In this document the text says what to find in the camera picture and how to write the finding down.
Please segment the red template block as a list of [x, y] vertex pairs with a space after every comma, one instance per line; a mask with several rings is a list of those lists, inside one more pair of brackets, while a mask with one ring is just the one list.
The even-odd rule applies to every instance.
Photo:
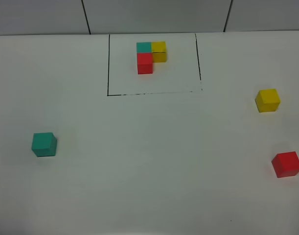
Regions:
[[138, 53], [137, 54], [137, 69], [138, 69], [138, 74], [152, 74], [153, 73], [152, 53]]

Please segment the loose yellow block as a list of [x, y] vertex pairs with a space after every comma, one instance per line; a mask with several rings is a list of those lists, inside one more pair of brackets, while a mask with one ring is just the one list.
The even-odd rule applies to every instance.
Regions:
[[281, 100], [276, 89], [259, 90], [255, 102], [260, 113], [275, 112]]

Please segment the green template block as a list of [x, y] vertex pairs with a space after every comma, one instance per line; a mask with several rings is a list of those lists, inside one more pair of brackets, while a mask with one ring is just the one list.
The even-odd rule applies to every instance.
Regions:
[[151, 53], [151, 42], [137, 42], [137, 53]]

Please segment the yellow template block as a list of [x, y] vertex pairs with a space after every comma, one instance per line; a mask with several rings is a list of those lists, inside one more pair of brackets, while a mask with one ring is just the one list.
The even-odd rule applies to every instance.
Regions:
[[152, 42], [152, 57], [154, 63], [165, 63], [167, 60], [166, 55], [166, 42]]

